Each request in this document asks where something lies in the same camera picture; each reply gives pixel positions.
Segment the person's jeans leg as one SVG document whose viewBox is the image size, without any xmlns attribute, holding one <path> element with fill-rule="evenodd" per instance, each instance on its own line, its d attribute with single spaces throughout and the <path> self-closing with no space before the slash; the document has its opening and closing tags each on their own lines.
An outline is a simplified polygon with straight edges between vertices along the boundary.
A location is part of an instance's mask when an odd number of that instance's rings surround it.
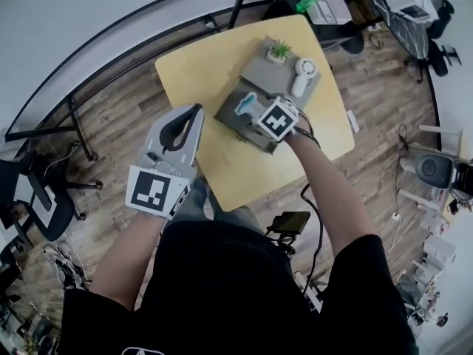
<svg viewBox="0 0 473 355">
<path fill-rule="evenodd" d="M 190 199 L 191 216 L 193 218 L 198 220 L 207 220 L 204 205 L 205 202 L 209 200 L 214 214 L 213 221 L 232 223 L 259 232 L 260 234 L 262 233 L 262 228 L 258 220 L 246 205 L 228 212 L 224 211 L 204 177 L 198 177 L 195 179 L 191 186 L 192 190 L 189 193 L 188 198 Z"/>
</svg>

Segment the white laptop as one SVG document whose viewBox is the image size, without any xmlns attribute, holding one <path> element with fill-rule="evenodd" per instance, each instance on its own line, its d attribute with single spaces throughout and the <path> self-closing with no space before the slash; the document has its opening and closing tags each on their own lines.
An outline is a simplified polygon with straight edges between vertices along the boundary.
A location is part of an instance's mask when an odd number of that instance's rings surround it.
<svg viewBox="0 0 473 355">
<path fill-rule="evenodd" d="M 33 174 L 19 174 L 13 200 L 22 203 L 33 219 L 48 227 L 57 207 L 55 193 L 49 186 L 43 187 Z"/>
</svg>

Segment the white printer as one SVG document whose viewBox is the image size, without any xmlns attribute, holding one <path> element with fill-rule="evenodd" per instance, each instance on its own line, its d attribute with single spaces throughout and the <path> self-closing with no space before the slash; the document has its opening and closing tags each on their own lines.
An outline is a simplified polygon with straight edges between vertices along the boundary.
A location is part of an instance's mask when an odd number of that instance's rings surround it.
<svg viewBox="0 0 473 355">
<path fill-rule="evenodd" d="M 344 25 L 352 21 L 344 0 L 317 0 L 308 7 L 307 14 L 314 25 Z"/>
</svg>

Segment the person's left forearm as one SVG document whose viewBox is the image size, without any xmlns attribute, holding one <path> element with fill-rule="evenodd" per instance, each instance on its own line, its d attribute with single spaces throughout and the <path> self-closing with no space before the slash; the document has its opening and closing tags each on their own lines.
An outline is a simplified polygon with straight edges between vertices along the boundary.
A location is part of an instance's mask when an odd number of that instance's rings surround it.
<svg viewBox="0 0 473 355">
<path fill-rule="evenodd" d="M 137 213 L 99 262 L 89 290 L 133 311 L 166 220 Z"/>
</svg>

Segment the person's right forearm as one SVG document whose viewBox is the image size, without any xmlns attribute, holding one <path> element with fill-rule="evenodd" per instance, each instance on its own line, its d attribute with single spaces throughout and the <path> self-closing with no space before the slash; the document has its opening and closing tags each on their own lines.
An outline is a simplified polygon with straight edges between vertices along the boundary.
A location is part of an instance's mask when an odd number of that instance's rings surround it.
<svg viewBox="0 0 473 355">
<path fill-rule="evenodd" d="M 333 254 L 360 237 L 376 234 L 362 199 L 319 146 L 301 134 L 290 135 L 286 142 L 304 169 Z"/>
</svg>

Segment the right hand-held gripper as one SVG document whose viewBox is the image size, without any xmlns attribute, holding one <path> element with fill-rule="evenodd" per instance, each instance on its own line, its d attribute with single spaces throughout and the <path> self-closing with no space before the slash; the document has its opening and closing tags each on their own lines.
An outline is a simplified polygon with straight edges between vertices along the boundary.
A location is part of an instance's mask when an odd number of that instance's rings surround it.
<svg viewBox="0 0 473 355">
<path fill-rule="evenodd" d="M 267 108 L 261 104 L 249 105 L 248 114 L 251 124 L 255 124 L 274 142 L 282 141 L 299 122 L 298 108 L 290 100 L 279 96 Z"/>
</svg>

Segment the round dark marble table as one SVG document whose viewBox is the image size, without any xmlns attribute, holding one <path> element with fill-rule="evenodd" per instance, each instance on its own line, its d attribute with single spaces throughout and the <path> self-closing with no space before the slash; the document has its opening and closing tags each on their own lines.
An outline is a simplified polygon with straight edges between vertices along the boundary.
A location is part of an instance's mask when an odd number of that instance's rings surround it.
<svg viewBox="0 0 473 355">
<path fill-rule="evenodd" d="M 426 28 L 391 11 L 385 0 L 370 0 L 402 47 L 418 60 L 427 58 L 429 39 Z"/>
</svg>

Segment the black low stand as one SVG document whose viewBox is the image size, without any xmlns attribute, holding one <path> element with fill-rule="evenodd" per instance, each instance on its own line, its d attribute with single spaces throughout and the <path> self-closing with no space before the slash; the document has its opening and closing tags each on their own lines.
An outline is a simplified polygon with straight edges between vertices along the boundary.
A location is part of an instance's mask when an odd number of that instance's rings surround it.
<svg viewBox="0 0 473 355">
<path fill-rule="evenodd" d="M 296 15 L 296 3 L 299 0 L 273 0 L 262 20 Z M 303 16 L 309 22 L 321 48 L 324 51 L 341 46 L 352 55 L 360 54 L 364 49 L 364 36 L 362 29 L 352 19 L 343 25 L 314 24 L 309 15 Z"/>
</svg>

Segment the black-framed whiteboard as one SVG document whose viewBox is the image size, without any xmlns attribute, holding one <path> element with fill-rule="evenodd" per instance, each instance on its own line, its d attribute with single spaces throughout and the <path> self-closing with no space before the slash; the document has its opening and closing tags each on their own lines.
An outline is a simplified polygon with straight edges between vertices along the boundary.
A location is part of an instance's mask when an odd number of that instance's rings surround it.
<svg viewBox="0 0 473 355">
<path fill-rule="evenodd" d="M 237 0 L 0 0 L 0 159 L 102 67 Z"/>
</svg>

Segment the white handheld fan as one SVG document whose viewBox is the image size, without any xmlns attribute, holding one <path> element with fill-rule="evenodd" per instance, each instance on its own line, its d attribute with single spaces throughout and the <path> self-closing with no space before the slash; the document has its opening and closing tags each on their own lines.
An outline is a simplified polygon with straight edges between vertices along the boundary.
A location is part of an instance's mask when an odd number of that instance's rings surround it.
<svg viewBox="0 0 473 355">
<path fill-rule="evenodd" d="M 307 84 L 317 76 L 318 68 L 311 58 L 299 58 L 295 63 L 296 77 L 290 89 L 294 97 L 302 97 Z"/>
</svg>

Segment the black office chair with headrest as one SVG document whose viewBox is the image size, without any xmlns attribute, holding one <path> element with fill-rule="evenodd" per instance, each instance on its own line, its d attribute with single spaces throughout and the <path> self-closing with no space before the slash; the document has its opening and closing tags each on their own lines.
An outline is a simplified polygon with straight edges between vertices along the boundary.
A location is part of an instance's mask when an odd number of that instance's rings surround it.
<svg viewBox="0 0 473 355">
<path fill-rule="evenodd" d="M 418 84 L 423 83 L 423 76 L 428 71 L 429 67 L 434 70 L 437 76 L 444 77 L 449 72 L 446 62 L 452 66 L 452 59 L 456 58 L 459 65 L 462 64 L 460 56 L 454 47 L 450 47 L 448 50 L 445 46 L 442 45 L 439 47 L 435 43 L 435 40 L 440 39 L 447 25 L 452 20 L 452 16 L 455 14 L 455 9 L 449 0 L 433 0 L 433 4 L 437 11 L 438 19 L 433 21 L 426 29 L 429 44 L 427 58 L 424 60 L 418 60 L 410 55 L 404 60 L 404 66 L 407 67 L 410 64 L 414 64 L 418 68 Z"/>
</svg>

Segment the white and black robot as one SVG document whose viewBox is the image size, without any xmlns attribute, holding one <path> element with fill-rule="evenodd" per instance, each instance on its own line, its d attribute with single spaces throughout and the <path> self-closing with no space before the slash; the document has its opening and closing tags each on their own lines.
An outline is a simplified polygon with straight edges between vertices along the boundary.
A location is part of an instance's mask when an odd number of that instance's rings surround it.
<svg viewBox="0 0 473 355">
<path fill-rule="evenodd" d="M 473 161 L 424 152 L 414 160 L 401 158 L 399 165 L 427 186 L 450 192 L 463 203 L 473 201 Z"/>
</svg>

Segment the black screen on stand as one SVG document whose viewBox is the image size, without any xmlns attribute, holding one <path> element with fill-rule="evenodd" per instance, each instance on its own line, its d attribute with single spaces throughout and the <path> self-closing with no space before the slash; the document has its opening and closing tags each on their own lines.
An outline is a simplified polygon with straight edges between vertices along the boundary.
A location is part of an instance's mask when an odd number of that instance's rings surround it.
<svg viewBox="0 0 473 355">
<path fill-rule="evenodd" d="M 291 257 L 296 253 L 293 244 L 304 231 L 309 219 L 309 212 L 283 212 L 266 228 L 265 236 Z"/>
</svg>

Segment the grey tray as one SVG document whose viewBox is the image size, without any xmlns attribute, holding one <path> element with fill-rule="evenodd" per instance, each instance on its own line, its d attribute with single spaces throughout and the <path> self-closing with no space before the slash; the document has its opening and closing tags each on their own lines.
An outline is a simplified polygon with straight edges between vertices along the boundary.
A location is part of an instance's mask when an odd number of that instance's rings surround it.
<svg viewBox="0 0 473 355">
<path fill-rule="evenodd" d="M 255 92 L 258 102 L 267 108 L 274 98 L 278 96 L 286 98 L 298 108 L 300 121 L 300 118 L 304 116 L 302 110 L 321 79 L 321 73 L 318 72 L 317 76 L 307 84 L 302 97 L 292 96 L 290 89 L 296 77 L 294 67 L 300 57 L 290 51 L 286 61 L 282 64 L 269 61 L 267 59 L 268 49 L 275 41 L 268 36 L 256 48 L 256 52 L 239 74 L 236 86 L 214 116 L 219 122 L 235 131 L 243 141 L 252 143 L 269 154 L 274 153 L 281 141 L 272 141 L 255 124 L 252 125 L 249 115 L 237 115 L 234 110 L 239 101 L 249 92 Z"/>
</svg>

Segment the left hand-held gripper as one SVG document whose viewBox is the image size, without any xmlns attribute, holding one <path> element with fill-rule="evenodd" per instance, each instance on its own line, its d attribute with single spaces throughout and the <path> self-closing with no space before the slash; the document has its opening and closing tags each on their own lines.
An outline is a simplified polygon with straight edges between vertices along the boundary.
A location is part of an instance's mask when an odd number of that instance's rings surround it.
<svg viewBox="0 0 473 355">
<path fill-rule="evenodd" d="M 166 113 L 151 126 L 138 165 L 131 165 L 126 206 L 138 212 L 172 220 L 191 190 L 196 177 L 192 166 L 203 129 L 200 104 L 182 106 Z M 184 154 L 182 164 L 173 164 L 158 154 Z"/>
</svg>

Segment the yellow square table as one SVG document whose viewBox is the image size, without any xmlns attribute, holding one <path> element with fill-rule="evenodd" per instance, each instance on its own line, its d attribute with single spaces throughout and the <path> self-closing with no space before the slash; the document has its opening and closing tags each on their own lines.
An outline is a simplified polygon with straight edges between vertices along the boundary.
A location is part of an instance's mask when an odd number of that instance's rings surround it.
<svg viewBox="0 0 473 355">
<path fill-rule="evenodd" d="M 304 108 L 315 137 L 330 160 L 355 147 L 344 102 L 326 56 L 307 19 L 286 16 L 247 24 L 175 50 L 155 62 L 173 108 L 202 104 L 205 120 L 197 161 L 219 204 L 231 211 L 304 176 L 286 144 L 272 154 L 237 139 L 214 119 L 257 45 L 267 36 L 286 41 L 293 51 L 312 58 L 321 80 Z"/>
</svg>

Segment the black mesh office chair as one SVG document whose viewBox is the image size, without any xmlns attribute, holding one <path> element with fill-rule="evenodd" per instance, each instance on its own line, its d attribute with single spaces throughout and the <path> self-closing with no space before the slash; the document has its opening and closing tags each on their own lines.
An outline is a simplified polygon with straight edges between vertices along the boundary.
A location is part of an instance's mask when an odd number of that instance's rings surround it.
<svg viewBox="0 0 473 355">
<path fill-rule="evenodd" d="M 0 159 L 0 218 L 6 217 L 14 208 L 23 206 L 28 217 L 21 229 L 27 231 L 32 224 L 35 224 L 44 238 L 50 242 L 57 240 L 73 219 L 85 220 L 86 213 L 76 209 L 69 190 L 101 190 L 103 183 L 99 180 L 94 183 L 70 182 L 67 180 L 68 168 L 69 156 L 52 162 L 48 155 L 40 155 L 36 151 L 30 151 L 18 160 Z M 22 203 L 13 200 L 18 175 L 31 173 L 38 178 L 43 187 L 49 186 L 55 193 L 57 207 L 47 228 L 37 223 Z"/>
</svg>

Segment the person's black shirt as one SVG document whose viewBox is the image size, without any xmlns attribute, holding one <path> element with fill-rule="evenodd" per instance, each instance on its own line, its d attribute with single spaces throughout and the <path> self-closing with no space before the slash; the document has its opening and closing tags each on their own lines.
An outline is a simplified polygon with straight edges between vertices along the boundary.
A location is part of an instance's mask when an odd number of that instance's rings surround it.
<svg viewBox="0 0 473 355">
<path fill-rule="evenodd" d="M 381 239 L 335 258 L 320 312 L 285 253 L 218 222 L 175 223 L 160 238 L 139 309 L 65 294 L 60 355 L 418 355 Z"/>
</svg>

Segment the small potted green plant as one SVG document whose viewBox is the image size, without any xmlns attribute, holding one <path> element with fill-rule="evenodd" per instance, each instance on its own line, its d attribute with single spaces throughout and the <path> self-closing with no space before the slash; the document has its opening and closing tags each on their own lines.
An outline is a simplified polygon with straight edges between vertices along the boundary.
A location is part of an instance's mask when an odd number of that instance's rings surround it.
<svg viewBox="0 0 473 355">
<path fill-rule="evenodd" d="M 267 59 L 275 64 L 282 64 L 286 61 L 291 46 L 285 41 L 277 40 L 268 49 Z"/>
</svg>

